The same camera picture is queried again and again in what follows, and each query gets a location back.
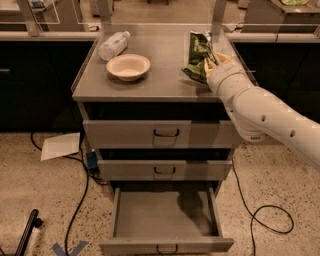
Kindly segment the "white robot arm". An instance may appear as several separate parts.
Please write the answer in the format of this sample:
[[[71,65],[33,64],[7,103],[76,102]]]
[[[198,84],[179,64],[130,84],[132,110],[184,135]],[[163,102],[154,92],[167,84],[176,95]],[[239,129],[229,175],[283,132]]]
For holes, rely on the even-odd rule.
[[[320,125],[310,120],[264,88],[255,86],[239,61],[205,61],[207,84],[246,141],[270,136],[320,169]]]

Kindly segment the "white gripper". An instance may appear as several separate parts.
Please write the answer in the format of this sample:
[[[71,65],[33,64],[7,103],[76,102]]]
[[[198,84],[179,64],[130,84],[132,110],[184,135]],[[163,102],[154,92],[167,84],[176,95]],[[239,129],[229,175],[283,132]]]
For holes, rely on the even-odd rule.
[[[236,94],[253,86],[241,63],[231,61],[229,55],[220,52],[213,55],[216,61],[204,59],[204,71],[210,90],[222,102],[228,102]]]

